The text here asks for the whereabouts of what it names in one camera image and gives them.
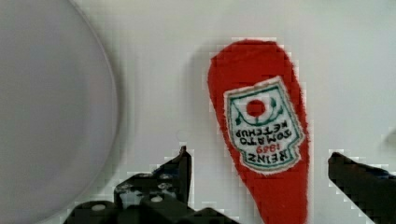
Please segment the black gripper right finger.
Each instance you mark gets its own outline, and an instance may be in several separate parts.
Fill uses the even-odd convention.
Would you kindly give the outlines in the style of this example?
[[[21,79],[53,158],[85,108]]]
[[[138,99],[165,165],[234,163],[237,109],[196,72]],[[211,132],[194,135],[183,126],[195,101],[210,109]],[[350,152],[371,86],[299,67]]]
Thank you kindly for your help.
[[[328,159],[328,177],[375,224],[395,224],[394,175],[334,152]]]

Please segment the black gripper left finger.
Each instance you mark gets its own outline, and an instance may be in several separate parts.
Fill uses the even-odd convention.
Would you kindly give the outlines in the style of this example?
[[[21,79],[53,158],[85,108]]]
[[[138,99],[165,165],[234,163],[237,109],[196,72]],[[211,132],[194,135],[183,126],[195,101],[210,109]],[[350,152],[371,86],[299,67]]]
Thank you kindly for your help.
[[[118,184],[113,201],[76,206],[64,224],[239,224],[213,208],[188,206],[191,155],[183,146],[172,160],[151,173]]]

